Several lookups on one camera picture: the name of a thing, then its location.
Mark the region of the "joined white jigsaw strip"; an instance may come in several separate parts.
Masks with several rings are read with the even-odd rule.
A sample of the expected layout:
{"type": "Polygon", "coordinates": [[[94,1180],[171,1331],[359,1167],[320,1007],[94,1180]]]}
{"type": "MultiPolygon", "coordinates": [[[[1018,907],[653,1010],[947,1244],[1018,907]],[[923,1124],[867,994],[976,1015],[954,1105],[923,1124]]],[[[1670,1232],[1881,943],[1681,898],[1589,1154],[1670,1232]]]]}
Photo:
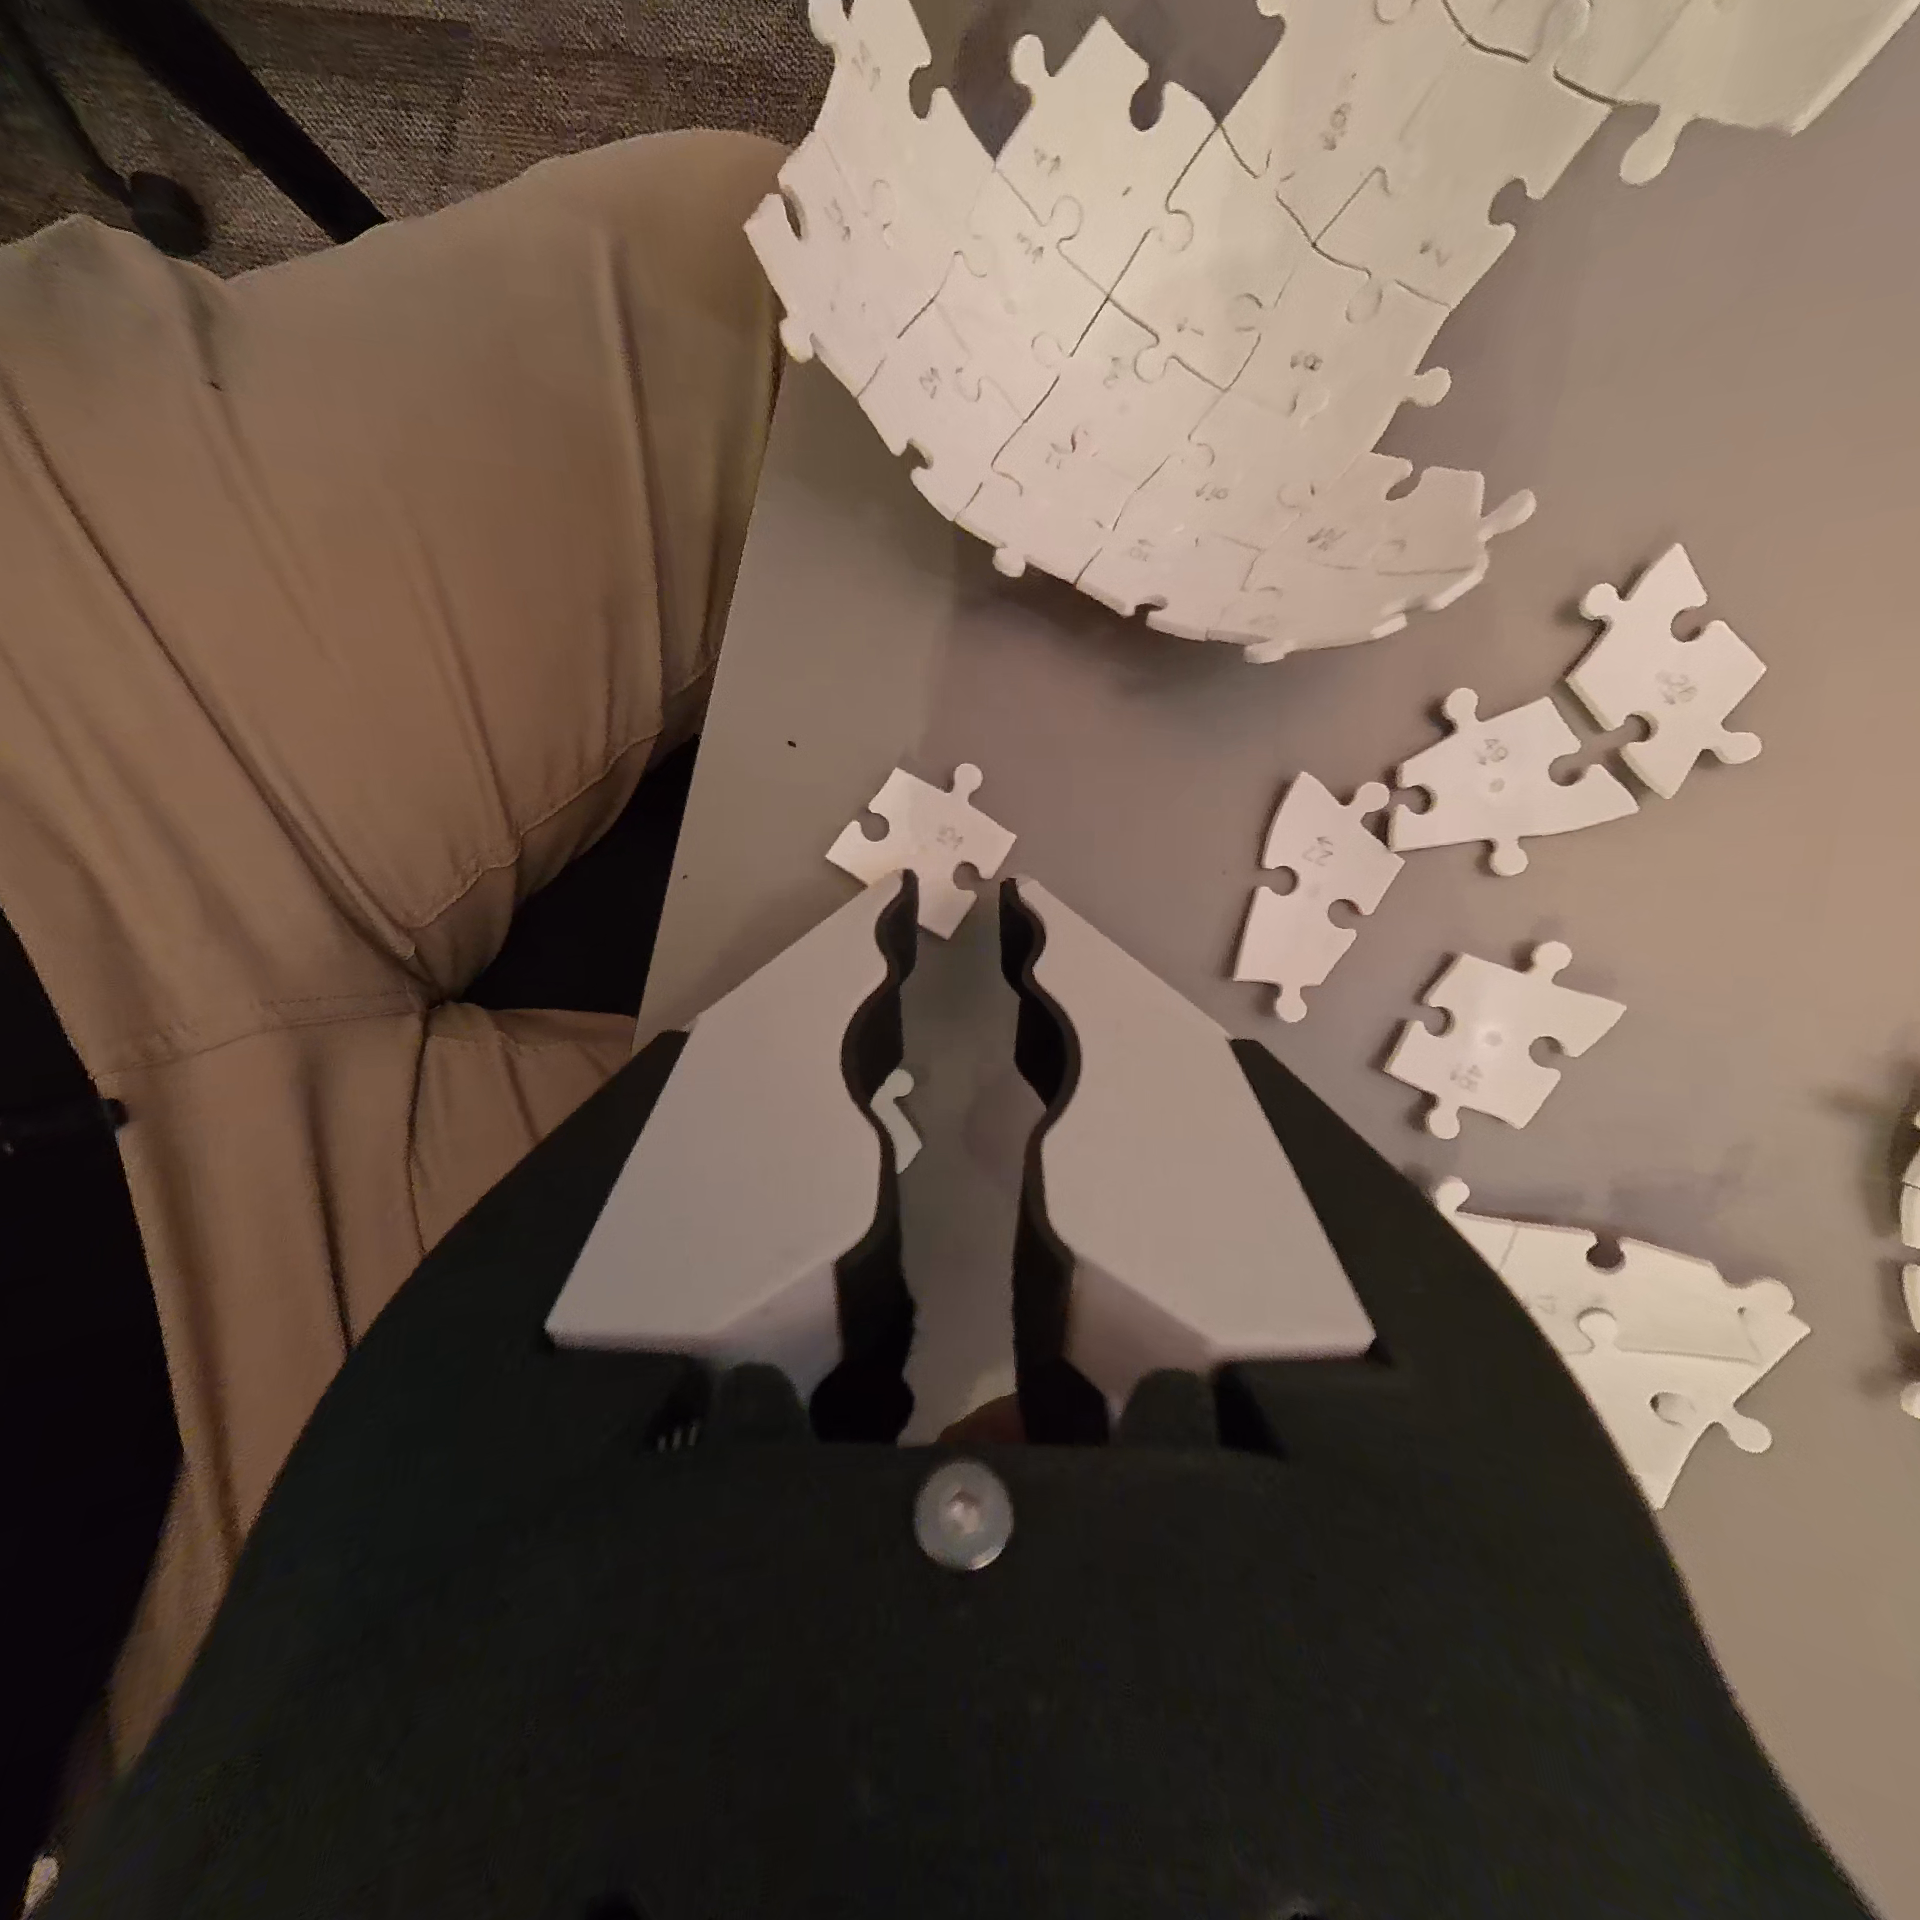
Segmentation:
{"type": "Polygon", "coordinates": [[[1602,1266],[1592,1232],[1477,1215],[1469,1197],[1461,1180],[1430,1188],[1558,1352],[1653,1508],[1707,1428],[1745,1453],[1769,1450],[1769,1428],[1738,1404],[1809,1335],[1786,1284],[1735,1284],[1707,1259],[1640,1239],[1622,1239],[1602,1266]]]}

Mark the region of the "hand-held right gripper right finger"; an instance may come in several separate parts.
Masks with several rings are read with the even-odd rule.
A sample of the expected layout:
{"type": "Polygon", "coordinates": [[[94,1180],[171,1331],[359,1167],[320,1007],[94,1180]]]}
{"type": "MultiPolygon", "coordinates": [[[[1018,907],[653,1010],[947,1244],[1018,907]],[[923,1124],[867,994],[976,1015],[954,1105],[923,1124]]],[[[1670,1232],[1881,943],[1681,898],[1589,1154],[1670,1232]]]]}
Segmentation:
{"type": "Polygon", "coordinates": [[[1157,1373],[1352,1360],[1376,1328],[1211,1015],[1030,877],[999,889],[1041,1114],[1015,1224],[1023,1439],[1103,1444],[1157,1373]]]}

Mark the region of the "scattered white puzzle pieces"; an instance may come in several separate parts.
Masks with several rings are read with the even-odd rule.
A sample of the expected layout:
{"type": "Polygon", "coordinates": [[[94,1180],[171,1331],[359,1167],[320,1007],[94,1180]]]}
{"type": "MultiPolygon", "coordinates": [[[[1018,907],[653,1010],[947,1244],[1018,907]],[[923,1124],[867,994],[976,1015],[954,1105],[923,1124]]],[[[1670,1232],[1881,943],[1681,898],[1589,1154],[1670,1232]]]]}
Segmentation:
{"type": "Polygon", "coordinates": [[[1560,691],[1350,796],[1289,769],[1233,949],[1282,1021],[1376,1064],[1433,1139],[1518,1132],[1523,1188],[1775,1255],[1840,1333],[1914,1235],[1914,652],[1802,631],[1766,663],[1681,547],[1582,603],[1560,691]]]}

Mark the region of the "white jigsaw piece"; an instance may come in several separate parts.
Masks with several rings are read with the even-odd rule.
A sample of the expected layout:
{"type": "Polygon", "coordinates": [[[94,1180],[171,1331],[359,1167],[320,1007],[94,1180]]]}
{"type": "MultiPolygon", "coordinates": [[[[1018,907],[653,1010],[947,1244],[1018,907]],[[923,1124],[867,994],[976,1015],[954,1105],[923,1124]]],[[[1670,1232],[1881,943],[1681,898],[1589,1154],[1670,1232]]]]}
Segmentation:
{"type": "Polygon", "coordinates": [[[826,863],[863,884],[911,874],[919,884],[919,927],[947,943],[976,904],[954,875],[970,869],[979,881],[991,881],[1017,847],[1015,829],[973,804],[983,780],[970,762],[958,764],[946,786],[893,769],[866,804],[867,815],[885,820],[885,835],[871,840],[858,824],[848,824],[826,849],[826,863]]]}

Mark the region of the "partly built puzzle ball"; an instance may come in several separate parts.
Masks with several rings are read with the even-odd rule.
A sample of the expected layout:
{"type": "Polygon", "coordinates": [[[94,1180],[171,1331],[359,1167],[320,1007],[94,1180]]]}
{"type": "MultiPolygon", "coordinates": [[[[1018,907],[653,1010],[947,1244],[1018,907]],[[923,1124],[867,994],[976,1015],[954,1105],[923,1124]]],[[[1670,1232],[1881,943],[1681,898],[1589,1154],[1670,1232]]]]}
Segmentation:
{"type": "Polygon", "coordinates": [[[1383,456],[1434,337],[1622,108],[1797,133],[1914,5],[807,5],[831,74],[745,221],[826,368],[995,570],[1249,661],[1469,593],[1533,493],[1383,456]]]}

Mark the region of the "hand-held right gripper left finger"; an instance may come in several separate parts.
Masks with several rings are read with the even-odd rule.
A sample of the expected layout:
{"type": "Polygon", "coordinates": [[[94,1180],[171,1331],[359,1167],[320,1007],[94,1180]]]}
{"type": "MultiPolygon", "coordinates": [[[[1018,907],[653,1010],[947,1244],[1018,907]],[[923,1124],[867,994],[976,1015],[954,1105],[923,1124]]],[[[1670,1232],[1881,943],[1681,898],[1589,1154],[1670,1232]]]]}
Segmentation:
{"type": "Polygon", "coordinates": [[[887,875],[665,1035],[655,1105],[546,1317],[554,1346],[761,1364],[818,1439],[903,1435],[893,1106],[919,936],[919,882],[887,875]]]}

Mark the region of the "person's beige trousers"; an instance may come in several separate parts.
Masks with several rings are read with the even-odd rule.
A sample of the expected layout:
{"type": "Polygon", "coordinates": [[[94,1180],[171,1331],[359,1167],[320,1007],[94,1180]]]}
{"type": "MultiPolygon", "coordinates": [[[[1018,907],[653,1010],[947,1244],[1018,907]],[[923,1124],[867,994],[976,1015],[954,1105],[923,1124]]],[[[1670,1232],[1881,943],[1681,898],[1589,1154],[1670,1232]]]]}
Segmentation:
{"type": "Polygon", "coordinates": [[[5,909],[127,1108],[182,1440],[121,1769],[349,1346],[630,1053],[467,991],[702,723],[781,161],[630,138],[232,279],[5,247],[5,909]]]}

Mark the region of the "black chair base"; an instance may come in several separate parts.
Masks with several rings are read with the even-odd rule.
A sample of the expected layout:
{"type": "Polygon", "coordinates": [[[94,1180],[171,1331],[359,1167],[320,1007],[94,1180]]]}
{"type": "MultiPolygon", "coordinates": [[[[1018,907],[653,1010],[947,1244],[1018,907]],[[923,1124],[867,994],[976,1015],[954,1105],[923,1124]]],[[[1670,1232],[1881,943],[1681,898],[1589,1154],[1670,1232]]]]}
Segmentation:
{"type": "Polygon", "coordinates": [[[389,218],[296,124],[189,3],[81,3],[86,18],[177,108],[336,242],[389,218]]]}

